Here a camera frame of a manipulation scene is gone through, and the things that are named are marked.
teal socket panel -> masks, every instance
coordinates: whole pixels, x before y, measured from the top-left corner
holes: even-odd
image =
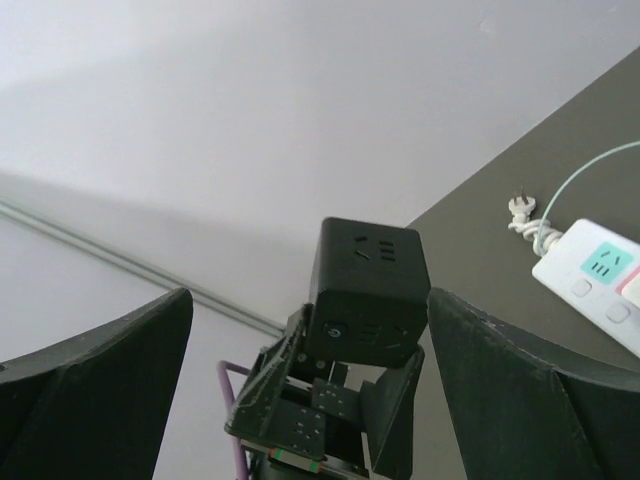
[[[631,262],[633,262],[633,255],[629,252],[604,242],[582,264],[581,269],[591,278],[609,285]]]

power strip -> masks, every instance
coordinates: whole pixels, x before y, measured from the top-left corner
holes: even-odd
[[[640,245],[581,219],[532,273],[640,358]]]

white cable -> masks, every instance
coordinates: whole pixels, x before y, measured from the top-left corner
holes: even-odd
[[[533,252],[542,257],[550,248],[562,238],[562,232],[551,228],[549,220],[531,220],[531,214],[536,209],[536,199],[522,194],[509,200],[509,211],[513,215],[509,230],[522,235],[533,243]]]
[[[640,140],[637,140],[635,142],[625,143],[624,145],[620,145],[618,147],[614,147],[614,148],[612,148],[610,150],[607,150],[604,153],[601,153],[597,157],[592,158],[587,163],[585,163],[582,167],[580,167],[578,170],[573,172],[571,174],[571,176],[569,178],[567,178],[562,185],[560,185],[560,188],[558,188],[556,193],[553,195],[553,197],[551,198],[551,201],[549,202],[549,205],[547,205],[547,208],[545,209],[544,213],[542,214],[541,220],[545,221],[547,219],[547,217],[549,216],[549,212],[551,212],[551,209],[555,205],[556,200],[558,200],[558,197],[562,194],[562,192],[564,192],[565,188],[567,188],[569,186],[569,184],[575,180],[575,178],[578,175],[580,175],[582,172],[584,172],[588,168],[591,168],[593,165],[598,163],[600,160],[604,160],[605,158],[608,158],[608,157],[610,157],[611,155],[613,155],[615,153],[622,152],[624,150],[629,150],[630,148],[638,148],[638,147],[640,147]],[[538,249],[542,248],[542,255],[540,255],[540,256],[543,256],[545,253],[547,253],[547,250],[544,248],[544,245],[542,245],[541,242],[537,241],[535,243],[538,244]]]

gray table surface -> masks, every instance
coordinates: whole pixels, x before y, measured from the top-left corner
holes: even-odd
[[[432,284],[506,322],[572,350],[634,370],[640,360],[531,276],[531,244],[507,230],[509,198],[524,187],[544,208],[560,184],[592,157],[640,140],[640,49],[508,148],[412,225]],[[550,219],[566,230],[589,218],[640,242],[640,150],[578,177]],[[415,402],[414,478],[466,478],[428,334]]]

black cube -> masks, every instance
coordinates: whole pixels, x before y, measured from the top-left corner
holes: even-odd
[[[430,288],[418,232],[327,218],[305,350],[325,360],[399,368],[427,325]]]

